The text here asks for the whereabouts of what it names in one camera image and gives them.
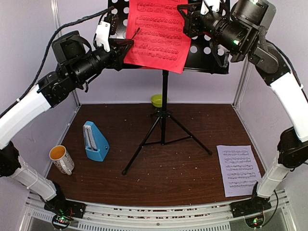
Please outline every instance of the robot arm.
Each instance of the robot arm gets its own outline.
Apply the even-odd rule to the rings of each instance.
[[[122,69],[124,58],[134,42],[131,39],[109,38],[115,33],[116,24],[117,15],[112,13],[100,21],[94,51],[78,31],[55,40],[52,48],[58,61],[56,70],[39,80],[22,100],[0,118],[0,177],[16,179],[39,194],[49,210],[59,217],[70,217],[71,209],[74,214],[82,216],[80,211],[85,211],[84,204],[67,201],[58,184],[41,176],[24,161],[11,139],[35,117],[65,100],[74,89],[84,89],[83,85],[86,84],[88,90],[88,84],[103,69]]]
[[[185,22],[184,34],[190,38],[204,34],[210,36],[213,43],[230,51],[232,63],[243,61],[248,56],[248,61],[256,66],[262,79],[277,95],[294,125],[281,134],[279,155],[255,185],[252,198],[231,204],[234,217],[247,216],[270,208],[269,198],[279,183],[291,169],[308,159],[308,102],[296,73],[288,66],[291,64],[285,61],[284,54],[275,45],[265,39],[276,13],[272,4],[267,0],[239,0],[229,19],[210,7],[212,1],[204,1],[208,4],[178,6]],[[251,225],[255,228],[262,224]]]

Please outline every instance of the red sheet music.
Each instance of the red sheet music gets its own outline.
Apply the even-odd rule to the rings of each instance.
[[[126,38],[140,30],[125,63],[183,72],[191,39],[183,33],[179,4],[187,0],[129,0]]]

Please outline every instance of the white mug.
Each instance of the white mug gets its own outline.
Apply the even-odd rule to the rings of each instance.
[[[75,164],[64,146],[57,145],[53,147],[49,152],[49,158],[60,172],[67,175],[72,174]]]

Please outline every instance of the wooden floor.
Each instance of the wooden floor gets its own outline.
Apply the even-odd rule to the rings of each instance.
[[[52,166],[48,178],[62,187],[69,199],[112,205],[197,205],[229,201],[225,198],[217,145],[252,145],[230,105],[170,104],[173,115],[197,136],[213,155],[192,139],[142,149],[126,176],[122,170],[150,129],[155,118],[150,104],[83,105],[63,145],[75,162],[71,176]],[[87,158],[82,126],[93,121],[108,139],[104,162]],[[167,121],[167,141],[186,134]],[[150,141],[160,139],[160,128]],[[253,149],[261,175],[264,169]]]

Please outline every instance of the white wall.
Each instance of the white wall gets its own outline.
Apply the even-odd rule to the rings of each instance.
[[[276,5],[277,14],[267,39],[274,42],[287,54],[295,66],[301,82],[304,86],[308,86],[307,1],[298,0],[296,4],[293,0],[271,0],[270,2]],[[239,111],[261,152],[261,157],[269,166],[276,154],[280,134],[292,124],[279,100],[254,68]],[[289,174],[282,185],[285,187],[295,210],[300,231],[307,230],[307,170],[306,166],[299,167],[294,173]]]
[[[0,2],[0,112],[13,103],[34,78],[45,47],[55,30],[49,1]],[[42,76],[55,69],[52,52]],[[57,144],[75,103],[72,96],[57,108],[36,118],[13,142],[20,155],[39,173],[46,174],[48,153]],[[1,230],[16,231],[28,190],[10,178],[0,178]]]
[[[107,0],[61,0],[58,2],[61,23],[68,23],[107,8]],[[74,27],[88,41],[98,18]],[[229,75],[210,75],[185,71],[170,73],[171,103],[232,103],[240,79],[243,63],[233,64]],[[149,103],[151,96],[162,91],[162,72],[158,70],[104,70],[90,84],[88,93],[78,91],[82,103]]]

